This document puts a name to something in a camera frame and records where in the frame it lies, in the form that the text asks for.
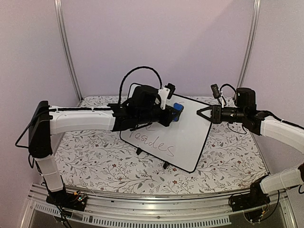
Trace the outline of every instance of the floral tablecloth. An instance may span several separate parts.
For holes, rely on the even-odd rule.
[[[191,97],[217,104],[211,97]],[[117,96],[90,96],[81,106],[117,102]],[[230,124],[243,132],[240,124]],[[90,130],[65,133],[55,154],[66,185],[124,193],[192,194],[248,188],[267,171],[250,133],[226,123],[211,127],[197,169],[187,173],[123,142],[119,133]]]

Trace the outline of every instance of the wall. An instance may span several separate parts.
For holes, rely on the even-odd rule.
[[[154,67],[183,95],[210,95],[210,85],[236,85],[253,1],[66,0],[71,55],[84,96],[117,95],[136,66]],[[151,71],[126,80],[158,86]]]
[[[14,147],[39,101],[74,106],[53,1],[2,0],[0,7],[0,227],[15,228],[37,171]],[[27,144],[27,137],[21,142]]]
[[[257,107],[304,125],[304,2],[262,1],[245,86],[256,91]],[[275,140],[257,137],[272,173],[293,167],[304,156]],[[299,227],[304,227],[304,196],[288,191]]]

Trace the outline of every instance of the table surface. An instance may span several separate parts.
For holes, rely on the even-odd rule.
[[[211,97],[191,97],[210,105]],[[116,103],[117,96],[86,97],[81,106]],[[231,129],[243,132],[240,124]],[[55,154],[59,171],[69,186],[123,193],[193,194],[246,189],[267,173],[251,134],[228,129],[227,123],[211,127],[197,169],[187,173],[123,142],[119,133],[101,130],[65,133]]]

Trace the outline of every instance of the robotic arm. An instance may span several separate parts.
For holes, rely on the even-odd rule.
[[[215,98],[220,98],[218,86],[211,86]],[[258,111],[255,91],[249,88],[236,89],[236,107],[212,105],[197,111],[197,114],[214,124],[221,122],[242,123],[250,132],[276,139],[304,154],[304,128],[279,119],[269,111]],[[203,112],[211,110],[211,117]],[[250,193],[232,196],[232,209],[243,210],[269,203],[268,194],[304,184],[304,164],[282,172],[264,176],[250,186]]]
[[[172,97],[174,90],[172,84],[159,90],[142,85],[136,87],[132,97],[124,103],[96,108],[62,108],[49,106],[47,101],[40,102],[28,125],[28,151],[45,180],[49,193],[47,202],[82,211],[86,206],[85,194],[68,193],[65,189],[52,154],[51,135],[92,129],[132,131],[153,122],[168,127],[173,120],[178,120],[182,111],[176,108],[181,105],[174,105],[175,108],[166,105],[166,100]]]

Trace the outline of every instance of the whiteboard black frame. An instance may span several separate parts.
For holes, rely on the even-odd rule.
[[[133,85],[142,86],[142,84],[139,84],[139,83],[135,83],[135,82],[132,83],[132,84],[130,85],[130,89],[129,89],[129,92],[128,92],[128,97],[129,97],[129,95],[130,95],[130,90],[131,90],[131,87],[132,87]],[[209,104],[207,104],[207,103],[205,103],[205,102],[197,101],[197,100],[191,99],[191,98],[189,98],[189,97],[185,97],[185,96],[178,95],[178,94],[173,94],[173,95],[178,96],[178,97],[181,97],[181,98],[184,98],[184,99],[188,99],[188,100],[191,100],[191,101],[195,101],[195,102],[201,103],[201,104],[203,104],[203,105],[210,106]],[[130,143],[130,142],[128,142],[128,141],[122,139],[122,137],[121,137],[121,133],[122,133],[122,132],[119,133],[119,138],[120,138],[122,141],[124,141],[125,143],[127,143],[127,144],[129,144],[129,145],[135,147],[136,149],[140,148],[140,149],[142,150],[142,152],[145,152],[145,153],[147,153],[147,154],[149,154],[149,155],[151,155],[151,156],[153,156],[153,157],[155,157],[155,158],[157,158],[157,159],[159,159],[159,160],[161,160],[161,161],[163,161],[163,162],[167,162],[169,165],[172,165],[172,166],[174,166],[174,167],[176,167],[176,168],[179,168],[180,170],[183,170],[183,171],[185,171],[185,172],[187,172],[187,173],[193,173],[193,172],[196,170],[196,168],[197,168],[197,166],[198,166],[198,163],[199,163],[199,161],[200,161],[201,155],[202,155],[202,153],[203,153],[203,151],[204,151],[204,148],[205,148],[205,145],[206,145],[206,142],[207,142],[207,139],[208,139],[208,136],[209,136],[209,132],[210,132],[210,130],[211,130],[211,127],[212,127],[212,123],[210,122],[210,126],[209,126],[209,129],[208,129],[207,137],[206,137],[206,139],[205,139],[205,142],[204,142],[204,144],[203,144],[203,147],[201,148],[201,151],[200,151],[200,154],[199,154],[198,161],[196,162],[196,165],[195,165],[193,171],[187,171],[187,170],[185,170],[185,169],[183,169],[183,168],[181,168],[181,167],[178,167],[178,166],[176,166],[176,165],[173,165],[172,163],[170,163],[170,162],[168,162],[168,161],[165,161],[165,160],[163,160],[163,159],[161,159],[161,158],[159,158],[159,157],[157,157],[157,156],[155,156],[155,155],[153,155],[153,154],[151,154],[151,153],[149,153],[149,152],[147,152],[147,151],[141,149],[140,147],[137,147],[137,146],[133,145],[132,143]]]

